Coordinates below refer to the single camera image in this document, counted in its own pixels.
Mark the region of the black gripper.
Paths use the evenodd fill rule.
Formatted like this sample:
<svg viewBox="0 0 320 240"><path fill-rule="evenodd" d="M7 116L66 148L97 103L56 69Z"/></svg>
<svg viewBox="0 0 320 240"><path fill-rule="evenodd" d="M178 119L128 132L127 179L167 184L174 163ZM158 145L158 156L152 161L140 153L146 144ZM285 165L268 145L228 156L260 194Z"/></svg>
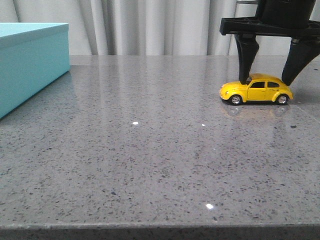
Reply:
<svg viewBox="0 0 320 240"><path fill-rule="evenodd" d="M259 50L256 36L292 38L281 75L287 86L320 54L320 23L310 20L315 3L314 0L259 0L255 16L221 19L220 33L235 34L241 84L246 84Z"/></svg>

